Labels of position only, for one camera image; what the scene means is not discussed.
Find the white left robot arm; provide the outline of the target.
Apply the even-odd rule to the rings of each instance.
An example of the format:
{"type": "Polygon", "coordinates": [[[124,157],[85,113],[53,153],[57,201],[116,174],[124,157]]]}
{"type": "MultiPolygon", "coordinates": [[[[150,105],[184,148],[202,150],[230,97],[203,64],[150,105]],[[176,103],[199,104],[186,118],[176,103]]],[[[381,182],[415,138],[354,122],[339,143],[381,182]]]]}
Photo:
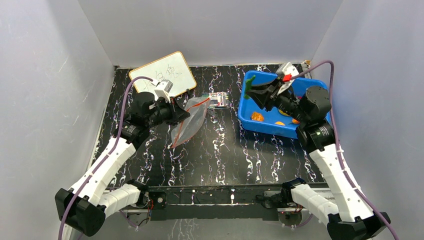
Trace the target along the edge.
{"type": "Polygon", "coordinates": [[[104,191],[122,165],[150,136],[151,128],[163,123],[175,126],[190,116],[175,97],[155,99],[150,92],[136,94],[129,108],[126,104],[124,99],[118,127],[99,159],[69,189],[61,188],[55,194],[61,221],[59,239],[63,237],[65,225],[91,237],[113,213],[129,205],[147,206],[148,188],[135,180],[110,193],[104,191]]]}

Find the clear zip top bag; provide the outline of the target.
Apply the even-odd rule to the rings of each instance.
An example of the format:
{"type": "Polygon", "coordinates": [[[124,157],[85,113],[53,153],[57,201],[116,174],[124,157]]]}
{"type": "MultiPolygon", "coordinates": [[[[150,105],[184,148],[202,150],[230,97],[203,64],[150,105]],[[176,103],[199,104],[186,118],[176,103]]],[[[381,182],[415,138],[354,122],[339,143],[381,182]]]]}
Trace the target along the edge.
{"type": "Polygon", "coordinates": [[[193,97],[187,101],[184,110],[190,116],[171,131],[171,148],[187,142],[199,131],[205,121],[210,101],[207,96],[193,97]]]}

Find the green vegetable toy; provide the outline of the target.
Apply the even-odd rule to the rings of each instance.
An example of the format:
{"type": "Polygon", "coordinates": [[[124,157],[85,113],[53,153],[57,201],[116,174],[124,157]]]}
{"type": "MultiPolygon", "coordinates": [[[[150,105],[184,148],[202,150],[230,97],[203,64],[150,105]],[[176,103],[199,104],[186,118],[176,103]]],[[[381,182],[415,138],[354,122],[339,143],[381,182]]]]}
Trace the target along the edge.
{"type": "Polygon", "coordinates": [[[250,96],[247,94],[248,91],[250,91],[252,89],[252,83],[255,80],[256,75],[252,75],[250,78],[247,78],[244,82],[245,82],[245,91],[244,91],[244,95],[243,98],[245,100],[250,99],[250,96]]]}

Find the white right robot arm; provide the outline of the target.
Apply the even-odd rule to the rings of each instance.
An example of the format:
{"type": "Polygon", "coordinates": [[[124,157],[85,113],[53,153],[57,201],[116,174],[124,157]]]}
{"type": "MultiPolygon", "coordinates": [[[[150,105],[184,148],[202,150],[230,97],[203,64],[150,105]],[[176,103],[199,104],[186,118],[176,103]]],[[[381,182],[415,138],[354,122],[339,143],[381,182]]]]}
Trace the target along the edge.
{"type": "Polygon", "coordinates": [[[282,202],[308,209],[325,226],[333,240],[369,240],[390,223],[385,212],[372,209],[355,186],[337,146],[333,127],[327,121],[331,110],[329,92],[321,86],[306,89],[301,98],[294,94],[292,83],[280,78],[247,87],[245,94],[262,110],[276,108],[299,122],[296,135],[303,149],[316,163],[334,197],[327,200],[303,180],[295,179],[283,186],[282,202]]]}

